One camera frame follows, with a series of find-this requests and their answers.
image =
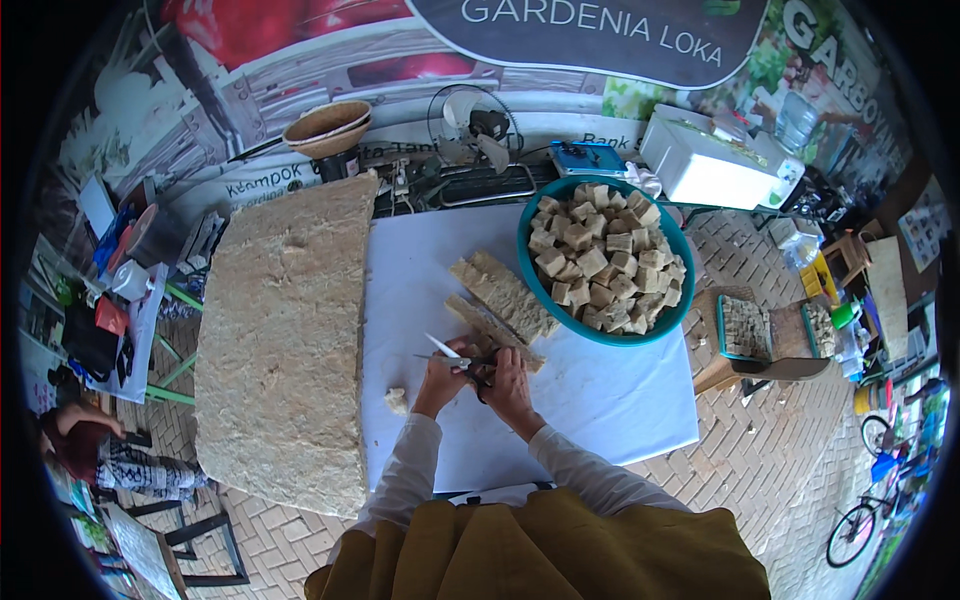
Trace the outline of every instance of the woman in red top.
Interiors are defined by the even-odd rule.
[[[196,463],[151,456],[124,442],[123,424],[86,402],[39,418],[40,452],[53,452],[76,479],[98,488],[122,488],[153,498],[186,500],[212,484]]]

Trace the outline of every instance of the scissors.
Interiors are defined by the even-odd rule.
[[[451,348],[447,344],[444,344],[429,333],[424,332],[423,335],[425,335],[428,340],[433,342],[434,346],[439,348],[440,352],[442,352],[444,356],[426,356],[424,354],[414,354],[414,356],[444,363],[451,369],[454,367],[460,369],[463,374],[467,376],[467,379],[472,381],[473,385],[476,386],[477,399],[486,404],[487,402],[484,402],[483,398],[480,397],[480,389],[489,388],[491,385],[482,378],[478,377],[475,372],[469,369],[469,367],[470,365],[496,365],[496,359],[492,355],[483,357],[461,356],[455,349]]]

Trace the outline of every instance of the patterned pants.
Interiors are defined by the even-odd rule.
[[[151,456],[122,440],[109,438],[99,449],[97,487],[121,488],[151,498],[186,500],[206,485],[199,465],[166,456]]]

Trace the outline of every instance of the teal plastic basin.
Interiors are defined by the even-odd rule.
[[[568,201],[573,198],[573,190],[581,183],[586,182],[605,183],[610,189],[619,190],[625,197],[630,196],[635,190],[639,191],[626,181],[589,175],[566,177],[545,185],[543,189],[527,203],[523,214],[520,215],[520,223],[516,229],[516,253],[520,259],[520,272],[523,274],[523,279],[550,314],[578,335],[600,344],[606,344],[607,346],[643,346],[644,344],[656,342],[684,319],[686,311],[690,309],[690,303],[693,302],[693,286],[696,281],[696,276],[694,276],[693,273],[693,256],[690,254],[690,247],[686,244],[686,238],[680,230],[680,226],[677,225],[677,222],[673,220],[673,217],[671,217],[669,213],[663,210],[662,206],[657,204],[657,201],[650,198],[647,194],[643,194],[643,196],[660,209],[660,230],[663,231],[663,236],[666,237],[667,243],[670,244],[670,251],[682,258],[686,266],[686,278],[684,279],[684,284],[681,286],[682,295],[680,303],[660,313],[660,318],[657,319],[657,324],[653,329],[643,335],[635,335],[632,333],[611,335],[610,333],[587,327],[566,314],[556,302],[550,299],[550,292],[543,289],[543,285],[540,284],[540,280],[537,279],[537,271],[534,269],[533,257],[527,249],[527,242],[530,240],[530,219],[537,214],[537,203],[543,196],[555,198],[560,202]]]

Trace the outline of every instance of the person's hand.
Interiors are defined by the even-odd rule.
[[[454,338],[446,344],[450,346],[450,349],[459,352],[467,347],[467,336],[462,335],[459,338]],[[436,351],[433,355],[443,356],[444,354]],[[460,392],[467,381],[467,376],[460,369],[450,368],[440,361],[428,360],[426,362],[426,375],[423,376],[423,385],[420,386],[420,393],[417,394],[417,400],[414,401],[411,412],[436,419],[440,409],[444,408]]]
[[[524,442],[529,443],[534,434],[546,425],[546,421],[530,403],[527,366],[516,348],[497,351],[493,387],[481,390],[480,397]]]

